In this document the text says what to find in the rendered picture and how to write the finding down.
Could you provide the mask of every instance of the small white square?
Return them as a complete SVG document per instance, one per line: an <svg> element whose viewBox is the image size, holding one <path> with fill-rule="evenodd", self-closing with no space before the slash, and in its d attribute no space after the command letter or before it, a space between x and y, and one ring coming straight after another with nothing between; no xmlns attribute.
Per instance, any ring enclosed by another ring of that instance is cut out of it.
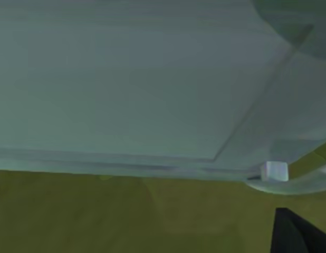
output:
<svg viewBox="0 0 326 253"><path fill-rule="evenodd" d="M261 166L261 179L268 182L286 182L289 169L286 162L268 161Z"/></svg>

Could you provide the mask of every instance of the floor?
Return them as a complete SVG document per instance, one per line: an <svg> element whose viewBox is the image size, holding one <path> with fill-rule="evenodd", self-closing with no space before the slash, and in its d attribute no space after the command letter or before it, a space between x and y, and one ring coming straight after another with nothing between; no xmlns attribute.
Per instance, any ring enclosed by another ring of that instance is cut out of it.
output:
<svg viewBox="0 0 326 253"><path fill-rule="evenodd" d="M266 253L276 207L326 232L326 192L0 171L0 253Z"/></svg>

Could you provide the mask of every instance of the diagonal line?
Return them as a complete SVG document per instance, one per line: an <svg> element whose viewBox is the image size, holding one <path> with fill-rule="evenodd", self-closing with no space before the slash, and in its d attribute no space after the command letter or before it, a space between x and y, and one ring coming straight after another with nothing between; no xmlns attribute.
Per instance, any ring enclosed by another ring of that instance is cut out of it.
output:
<svg viewBox="0 0 326 253"><path fill-rule="evenodd" d="M223 153L223 151L227 148L228 144L231 142L232 138L236 135L238 130L242 127L242 125L247 121L248 118L250 118L252 112L254 109L259 105L260 101L263 99L263 97L268 94L270 89L273 88L273 85L275 84L275 81L279 77L279 75L282 73L282 71L286 68L286 65L288 62L292 59L293 55L298 51L298 48L302 46L302 44L306 41L308 36L311 34L312 30L314 28L314 25L310 24L307 25L301 33L298 35L298 37L294 40L295 43L292 45L291 49L285 54L285 57L282 58L282 60L276 65L275 71L270 75L269 79L266 81L266 85L264 87L264 90L262 93L257 97L257 99L252 103L250 108L245 113L242 120L239 122L239 124L234 128L234 130L231 132L229 137L226 139L224 144L221 146L220 150L216 153L213 162L215 162L218 157Z"/></svg>

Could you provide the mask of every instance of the black triangular object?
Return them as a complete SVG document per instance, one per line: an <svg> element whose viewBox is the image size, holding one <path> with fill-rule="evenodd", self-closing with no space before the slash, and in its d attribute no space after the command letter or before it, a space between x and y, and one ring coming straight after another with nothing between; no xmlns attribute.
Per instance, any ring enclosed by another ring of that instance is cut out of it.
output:
<svg viewBox="0 0 326 253"><path fill-rule="evenodd" d="M326 233L288 208L277 208L271 253L326 253Z"/></svg>

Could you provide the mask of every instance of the curved white tube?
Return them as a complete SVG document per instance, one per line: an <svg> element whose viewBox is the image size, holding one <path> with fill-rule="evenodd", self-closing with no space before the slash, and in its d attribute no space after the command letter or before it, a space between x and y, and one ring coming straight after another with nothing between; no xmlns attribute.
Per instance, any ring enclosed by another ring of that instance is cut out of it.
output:
<svg viewBox="0 0 326 253"><path fill-rule="evenodd" d="M288 182L269 183L255 180L246 184L259 191L282 195L298 195L326 191L326 166Z"/></svg>

